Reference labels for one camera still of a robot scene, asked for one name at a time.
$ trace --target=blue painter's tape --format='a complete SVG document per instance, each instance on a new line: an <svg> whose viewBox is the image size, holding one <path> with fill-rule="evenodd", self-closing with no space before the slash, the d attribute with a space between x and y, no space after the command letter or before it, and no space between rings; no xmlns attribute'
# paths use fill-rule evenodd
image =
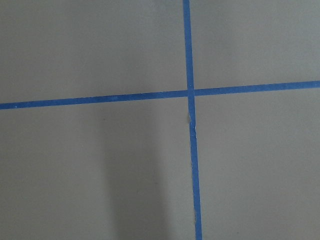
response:
<svg viewBox="0 0 320 240"><path fill-rule="evenodd" d="M320 81L300 81L300 82L288 82L288 83L273 83L273 84L261 84L261 85L196 89L194 91L194 95L206 96L206 95L239 94L239 93L268 92L268 91L294 90L294 89L314 89L314 88L320 88Z"/></svg>
<svg viewBox="0 0 320 240"><path fill-rule="evenodd" d="M189 117L190 117L189 131L190 131L190 152L191 152L191 168L192 168L193 207L194 207L194 214L195 214L195 239L202 240L201 204L200 204L200 187L199 187L200 185L199 185L198 150L197 150L197 133L196 133L194 67L193 67L193 56L192 56L191 18L190 18L189 0L183 0L183 20L184 20L187 97L188 97L188 110L189 110Z"/></svg>
<svg viewBox="0 0 320 240"><path fill-rule="evenodd" d="M0 110L187 97L187 90L0 103Z"/></svg>

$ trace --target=horizontal blue line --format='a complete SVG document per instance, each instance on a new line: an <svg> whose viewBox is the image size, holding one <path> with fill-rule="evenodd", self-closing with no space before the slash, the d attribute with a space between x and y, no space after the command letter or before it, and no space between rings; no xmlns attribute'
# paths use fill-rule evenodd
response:
<svg viewBox="0 0 320 240"><path fill-rule="evenodd" d="M187 90L0 103L0 110L187 97Z"/></svg>
<svg viewBox="0 0 320 240"><path fill-rule="evenodd" d="M254 93L254 92L267 92L267 91L280 91L280 90L293 90L293 89L314 89L314 88L320 88L320 81L300 81L300 82L288 82L288 83L205 88L205 89L194 90L194 95L206 96L206 95L239 94L239 93Z"/></svg>

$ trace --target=gray floor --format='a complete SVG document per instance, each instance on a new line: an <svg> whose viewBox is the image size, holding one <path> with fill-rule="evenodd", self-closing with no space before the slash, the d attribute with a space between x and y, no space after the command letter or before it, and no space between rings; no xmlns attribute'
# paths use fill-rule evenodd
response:
<svg viewBox="0 0 320 240"><path fill-rule="evenodd" d="M190 6L196 89L320 80L320 2ZM4 0L0 52L0 103L187 88L181 0ZM196 97L204 240L319 239L319 101ZM186 97L0 121L0 239L195 239Z"/></svg>

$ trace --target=vertical blue line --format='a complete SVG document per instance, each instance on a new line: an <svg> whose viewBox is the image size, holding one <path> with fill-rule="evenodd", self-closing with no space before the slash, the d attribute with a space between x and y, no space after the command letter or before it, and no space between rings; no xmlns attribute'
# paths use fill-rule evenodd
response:
<svg viewBox="0 0 320 240"><path fill-rule="evenodd" d="M193 59L192 59L191 19L190 19L189 0L183 0L183 20L184 20L184 43L185 43L185 65L186 65L186 81L187 81L187 94L188 94L188 110L189 110L189 119L190 119L189 131L190 131L190 152L191 152L191 166L192 166L193 207L194 207L194 214L195 214L195 239L202 240L198 150L197 150L197 134L196 134L194 67L193 67Z"/></svg>

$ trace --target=blue line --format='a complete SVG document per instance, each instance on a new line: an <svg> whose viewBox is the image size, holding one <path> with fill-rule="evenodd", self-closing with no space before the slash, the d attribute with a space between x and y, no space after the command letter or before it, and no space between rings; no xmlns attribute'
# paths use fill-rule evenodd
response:
<svg viewBox="0 0 320 240"><path fill-rule="evenodd" d="M314 89L314 88L320 88L320 81L300 81L300 82L273 83L273 84L248 85L248 86L205 88L205 89L196 89L194 94L195 96L206 96L206 95L239 94L239 93L268 92L268 91L293 90L293 89Z"/></svg>
<svg viewBox="0 0 320 240"><path fill-rule="evenodd" d="M194 207L194 214L195 214L195 239L202 240L198 150L197 150L197 133L196 133L194 67L193 67L193 57L192 57L191 19L190 19L189 0L183 0L183 20L184 20L184 43L185 43L185 65L186 65L186 80L187 80L187 93L188 93L188 110L189 110L189 117L190 117L189 131L190 131L190 152L191 152L191 168L192 168L193 207Z"/></svg>
<svg viewBox="0 0 320 240"><path fill-rule="evenodd" d="M0 103L0 110L187 97L187 90Z"/></svg>

